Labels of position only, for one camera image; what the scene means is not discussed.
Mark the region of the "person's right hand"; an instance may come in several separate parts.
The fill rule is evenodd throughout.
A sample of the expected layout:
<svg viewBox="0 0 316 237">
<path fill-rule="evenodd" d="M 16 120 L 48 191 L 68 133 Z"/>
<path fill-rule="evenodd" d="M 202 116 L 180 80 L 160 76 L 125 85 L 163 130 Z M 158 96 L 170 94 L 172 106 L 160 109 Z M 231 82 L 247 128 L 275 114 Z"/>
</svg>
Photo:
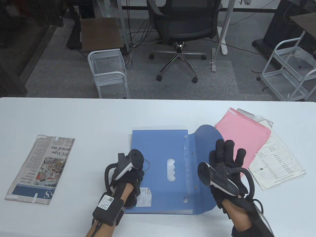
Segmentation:
<svg viewBox="0 0 316 237">
<path fill-rule="evenodd" d="M 209 154 L 209 165 L 216 169 L 217 164 L 223 162 L 227 167 L 230 168 L 242 167 L 244 158 L 246 156 L 246 150 L 238 149 L 236 158 L 234 159 L 234 145 L 235 143 L 232 140 L 217 140 L 216 150 L 211 151 Z M 248 190 L 241 181 L 240 173 L 234 173 L 230 175 L 229 179 L 238 187 L 241 197 L 233 197 L 211 185 L 210 191 L 216 201 L 218 208 L 222 209 L 223 213 L 227 213 L 228 209 L 222 204 L 222 201 L 226 199 L 242 210 L 248 212 L 251 211 L 251 205 L 244 198 L 245 194 L 248 194 Z"/>
</svg>

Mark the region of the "person's left hand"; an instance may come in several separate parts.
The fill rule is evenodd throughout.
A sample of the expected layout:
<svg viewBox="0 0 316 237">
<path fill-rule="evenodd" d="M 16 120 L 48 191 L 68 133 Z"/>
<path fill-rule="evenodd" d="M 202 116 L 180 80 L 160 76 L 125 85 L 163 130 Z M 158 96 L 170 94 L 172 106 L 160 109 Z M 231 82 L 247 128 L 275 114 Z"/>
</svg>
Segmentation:
<svg viewBox="0 0 316 237">
<path fill-rule="evenodd" d="M 131 209 L 137 204 L 140 195 L 140 185 L 144 171 L 132 168 L 118 180 L 112 180 L 110 186 L 114 189 L 113 197 L 120 198 L 124 202 L 125 209 Z"/>
</svg>

